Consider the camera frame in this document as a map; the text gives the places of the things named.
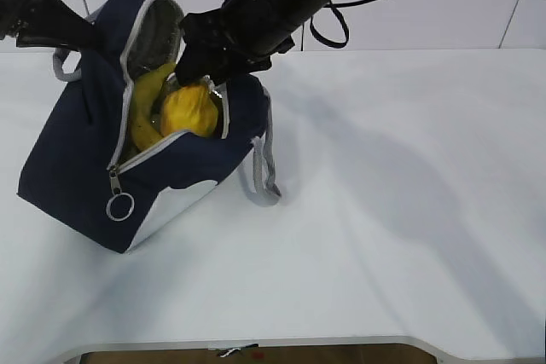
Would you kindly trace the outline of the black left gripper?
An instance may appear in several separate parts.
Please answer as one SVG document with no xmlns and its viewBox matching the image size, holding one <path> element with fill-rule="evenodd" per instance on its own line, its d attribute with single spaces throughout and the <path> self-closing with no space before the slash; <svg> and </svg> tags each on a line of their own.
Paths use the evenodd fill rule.
<svg viewBox="0 0 546 364">
<path fill-rule="evenodd" d="M 29 4 L 40 0 L 1 0 L 1 39 L 15 38 Z M 99 32 L 94 25 L 69 8 L 62 0 L 43 0 L 40 36 L 20 32 L 18 48 L 95 49 Z"/>
</svg>

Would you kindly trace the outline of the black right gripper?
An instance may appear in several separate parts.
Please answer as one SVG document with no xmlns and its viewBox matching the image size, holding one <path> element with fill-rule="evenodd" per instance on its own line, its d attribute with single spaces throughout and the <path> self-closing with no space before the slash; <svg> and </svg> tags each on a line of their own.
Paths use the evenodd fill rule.
<svg viewBox="0 0 546 364">
<path fill-rule="evenodd" d="M 174 74 L 180 86 L 208 76 L 215 84 L 271 69 L 266 58 L 295 45 L 294 26 L 271 0 L 225 0 L 218 9 L 187 14 L 180 27 L 186 47 Z M 240 59 L 239 55 L 249 59 Z"/>
</svg>

